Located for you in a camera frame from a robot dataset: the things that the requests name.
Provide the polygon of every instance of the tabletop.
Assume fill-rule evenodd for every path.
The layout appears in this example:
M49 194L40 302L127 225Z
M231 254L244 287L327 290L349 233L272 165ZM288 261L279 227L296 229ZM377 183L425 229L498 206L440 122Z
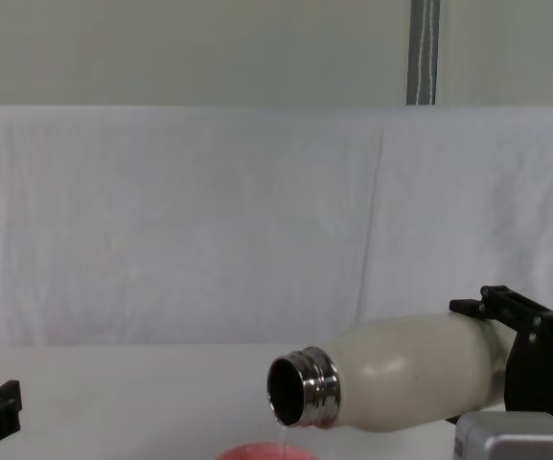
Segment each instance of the tabletop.
M290 345L0 348L0 384L20 380L21 431L0 460L199 460L275 442L265 395L272 359ZM288 430L319 460L446 460L453 426L395 433Z

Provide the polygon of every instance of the wall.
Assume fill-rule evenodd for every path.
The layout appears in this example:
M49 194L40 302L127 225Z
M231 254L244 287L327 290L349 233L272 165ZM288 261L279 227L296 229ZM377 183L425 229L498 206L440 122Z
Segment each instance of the wall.
M0 0L0 104L400 105L409 2Z
M444 0L439 102L553 105L553 0Z

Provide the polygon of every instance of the silver bottle rim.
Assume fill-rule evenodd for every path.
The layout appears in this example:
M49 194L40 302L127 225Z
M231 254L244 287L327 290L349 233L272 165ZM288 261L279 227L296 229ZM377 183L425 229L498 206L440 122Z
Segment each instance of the silver bottle rim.
M340 378L320 348L309 347L272 361L267 398L283 426L331 426L340 408Z

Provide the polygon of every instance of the white bottle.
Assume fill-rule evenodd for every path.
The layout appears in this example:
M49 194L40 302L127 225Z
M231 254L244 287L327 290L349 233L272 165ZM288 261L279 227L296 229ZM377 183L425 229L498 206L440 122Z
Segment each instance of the white bottle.
M275 359L269 402L284 426L393 431L499 403L515 332L458 313L361 324Z

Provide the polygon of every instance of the white backdrop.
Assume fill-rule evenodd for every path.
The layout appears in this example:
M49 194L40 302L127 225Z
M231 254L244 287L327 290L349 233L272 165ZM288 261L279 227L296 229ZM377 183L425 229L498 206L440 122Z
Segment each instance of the white backdrop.
M0 107L0 344L553 308L553 109Z

